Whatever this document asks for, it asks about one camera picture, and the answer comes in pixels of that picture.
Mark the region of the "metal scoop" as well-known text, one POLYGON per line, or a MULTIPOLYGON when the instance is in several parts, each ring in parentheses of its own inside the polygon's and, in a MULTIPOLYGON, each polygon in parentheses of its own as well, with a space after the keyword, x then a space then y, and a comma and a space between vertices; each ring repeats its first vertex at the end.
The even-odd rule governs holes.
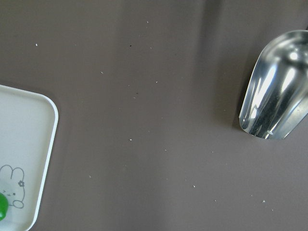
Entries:
POLYGON ((283 140, 308 114, 308 32, 294 30, 260 53, 239 113, 243 131, 283 140))

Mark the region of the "green lime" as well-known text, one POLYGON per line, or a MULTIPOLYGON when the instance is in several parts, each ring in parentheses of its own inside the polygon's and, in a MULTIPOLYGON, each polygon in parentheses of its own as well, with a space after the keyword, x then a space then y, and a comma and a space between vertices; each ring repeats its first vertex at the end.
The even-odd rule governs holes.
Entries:
POLYGON ((9 207, 9 202, 4 194, 0 193, 0 221, 5 219, 9 207))

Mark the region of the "cream rabbit tray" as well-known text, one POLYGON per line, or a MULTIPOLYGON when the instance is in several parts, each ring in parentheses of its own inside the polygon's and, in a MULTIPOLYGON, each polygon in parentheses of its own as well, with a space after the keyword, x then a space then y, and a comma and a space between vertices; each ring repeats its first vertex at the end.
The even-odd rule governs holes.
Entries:
POLYGON ((37 220, 58 117, 45 95, 0 87, 0 192, 9 204, 2 231, 28 231, 37 220))

